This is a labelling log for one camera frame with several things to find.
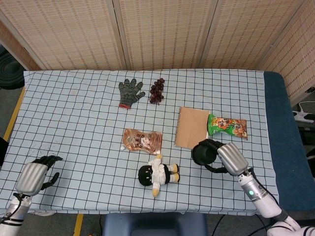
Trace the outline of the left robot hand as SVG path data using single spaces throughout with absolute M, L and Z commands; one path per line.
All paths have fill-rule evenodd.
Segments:
M 48 170 L 57 162 L 63 159 L 59 156 L 42 156 L 28 163 L 22 170 L 15 189 L 19 194 L 35 196 L 41 190 L 51 187 L 57 181 L 60 173 L 54 174 L 51 180 L 44 182 Z

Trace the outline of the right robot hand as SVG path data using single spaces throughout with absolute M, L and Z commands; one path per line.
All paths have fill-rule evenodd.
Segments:
M 237 177 L 248 169 L 247 160 L 235 144 L 223 144 L 212 139 L 201 141 L 200 144 L 214 151 L 232 176 Z

